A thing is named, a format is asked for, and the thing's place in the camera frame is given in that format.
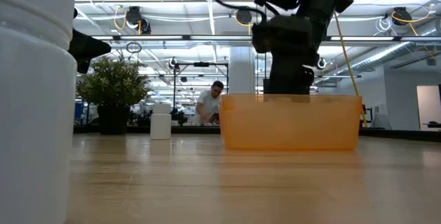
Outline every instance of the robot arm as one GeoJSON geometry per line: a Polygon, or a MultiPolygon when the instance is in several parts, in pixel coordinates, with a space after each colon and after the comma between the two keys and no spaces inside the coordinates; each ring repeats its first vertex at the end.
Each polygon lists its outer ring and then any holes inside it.
{"type": "Polygon", "coordinates": [[[304,65],[318,65],[317,50],[326,37],[334,11],[343,12],[353,3],[353,0],[254,0],[275,14],[267,21],[261,10],[215,1],[228,8],[257,12],[262,17],[259,24],[253,25],[253,44],[258,53],[273,55],[270,94],[309,94],[314,71],[304,65]],[[279,15],[270,3],[284,10],[297,8],[297,12],[291,16],[279,15]]]}

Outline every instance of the white plastic container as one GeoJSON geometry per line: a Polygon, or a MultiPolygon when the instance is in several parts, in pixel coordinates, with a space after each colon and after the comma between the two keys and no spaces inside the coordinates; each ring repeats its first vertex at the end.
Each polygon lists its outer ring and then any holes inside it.
{"type": "Polygon", "coordinates": [[[155,103],[153,105],[154,114],[169,114],[172,111],[172,106],[169,103],[155,103]]]}
{"type": "Polygon", "coordinates": [[[152,140],[168,140],[172,136],[172,115],[152,114],[150,122],[150,138],[152,140]]]}
{"type": "Polygon", "coordinates": [[[65,221],[73,7],[74,0],[0,0],[0,223],[65,221]]]}

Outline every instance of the orange plastic bin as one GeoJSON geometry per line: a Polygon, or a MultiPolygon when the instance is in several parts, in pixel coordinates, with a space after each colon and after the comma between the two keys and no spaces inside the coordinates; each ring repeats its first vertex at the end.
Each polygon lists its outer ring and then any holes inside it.
{"type": "Polygon", "coordinates": [[[357,146],[359,96],[228,94],[220,102],[220,130],[228,149],[353,150],[357,146]]]}

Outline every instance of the green plant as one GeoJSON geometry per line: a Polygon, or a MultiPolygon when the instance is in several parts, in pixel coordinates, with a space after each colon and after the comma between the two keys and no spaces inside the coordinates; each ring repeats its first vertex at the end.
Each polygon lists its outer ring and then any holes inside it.
{"type": "Polygon", "coordinates": [[[140,75],[140,63],[113,62],[107,57],[94,62],[92,74],[83,75],[76,90],[87,102],[98,106],[129,107],[149,96],[149,81],[140,75]]]}

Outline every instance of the table surface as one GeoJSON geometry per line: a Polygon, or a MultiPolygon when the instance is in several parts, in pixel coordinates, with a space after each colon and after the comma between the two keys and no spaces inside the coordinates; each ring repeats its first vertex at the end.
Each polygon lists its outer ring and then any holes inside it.
{"type": "Polygon", "coordinates": [[[219,135],[79,134],[66,223],[439,224],[440,207],[439,143],[246,152],[219,135]]]}

